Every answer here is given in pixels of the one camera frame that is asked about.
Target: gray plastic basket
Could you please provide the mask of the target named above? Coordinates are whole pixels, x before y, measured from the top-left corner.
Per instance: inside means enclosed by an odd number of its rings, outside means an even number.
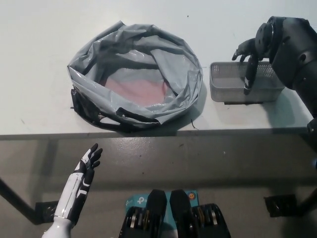
[[[275,101],[285,86],[269,62],[259,62],[249,95],[244,94],[247,62],[214,62],[210,65],[211,98],[216,102],[250,104]]]

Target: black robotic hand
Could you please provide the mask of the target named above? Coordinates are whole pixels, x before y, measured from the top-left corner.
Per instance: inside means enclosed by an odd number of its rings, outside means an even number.
[[[238,46],[238,49],[233,54],[232,60],[236,60],[239,56],[240,62],[243,62],[247,56],[256,55],[255,38],[249,39]]]
[[[94,168],[100,165],[99,158],[101,157],[101,153],[103,149],[100,148],[97,150],[98,144],[95,144],[92,148],[90,148],[83,156],[81,161],[78,163],[77,167],[74,170],[73,174],[83,174],[82,181],[79,184],[79,188],[77,190],[76,198],[74,200],[74,204],[69,213],[69,220],[72,221],[75,226],[78,222],[79,215],[83,209],[84,203],[86,201],[90,185],[93,182],[95,170]]]

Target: table surface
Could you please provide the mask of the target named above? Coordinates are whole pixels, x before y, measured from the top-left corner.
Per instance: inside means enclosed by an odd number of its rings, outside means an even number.
[[[229,61],[270,16],[302,17],[314,27],[317,1],[295,0],[29,0],[0,3],[0,139],[300,133],[312,119],[298,95],[277,102],[224,105],[212,101],[209,65]],[[126,135],[93,127],[70,107],[66,66],[90,39],[122,20],[154,24],[183,38],[204,70],[201,97],[165,127]]]

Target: robot finger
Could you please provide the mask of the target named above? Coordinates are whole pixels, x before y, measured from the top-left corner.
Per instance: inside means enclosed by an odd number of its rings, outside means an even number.
[[[97,161],[101,157],[101,153],[103,152],[103,149],[100,148],[98,151],[94,152],[90,158],[91,164],[93,164],[95,161]]]
[[[87,152],[84,154],[82,161],[84,161],[84,163],[86,164],[89,159],[94,155],[94,152],[97,150],[98,148],[98,144],[94,144],[93,147],[91,147],[89,150],[87,150]]]
[[[232,60],[236,60],[238,56],[243,56],[243,60],[246,56],[251,55],[254,51],[256,51],[255,48],[255,38],[249,39],[243,43],[241,43],[238,46],[238,49],[233,54]]]
[[[100,165],[100,161],[96,161],[93,163],[93,165],[91,167],[92,167],[92,169],[94,169],[94,168],[98,167],[99,165]]]
[[[95,175],[95,171],[93,169],[88,169],[86,174],[85,174],[85,178],[84,178],[84,182],[83,185],[81,186],[81,189],[84,189],[84,187],[89,187],[94,179],[94,175]]]
[[[246,59],[247,55],[241,55],[240,62],[243,62]]]

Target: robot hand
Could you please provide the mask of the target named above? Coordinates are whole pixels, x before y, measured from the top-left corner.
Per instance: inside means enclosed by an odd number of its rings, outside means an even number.
[[[94,168],[100,164],[98,159],[103,150],[97,148],[98,144],[90,148],[69,176],[55,211],[54,223],[42,238],[70,238],[93,181]]]
[[[247,66],[246,76],[244,79],[245,80],[245,87],[244,87],[245,95],[248,95],[251,91],[251,88],[256,78],[259,60],[263,60],[263,58],[259,59],[258,57],[255,41],[256,39],[252,38],[241,43],[232,57],[232,60],[236,60],[238,56],[241,56],[240,62],[243,62],[247,56],[250,56],[248,61],[249,63]]]
[[[256,55],[257,50],[255,41],[256,39],[252,38],[241,43],[233,54],[232,60],[236,60],[239,56],[241,56],[240,62],[243,62],[247,56]]]

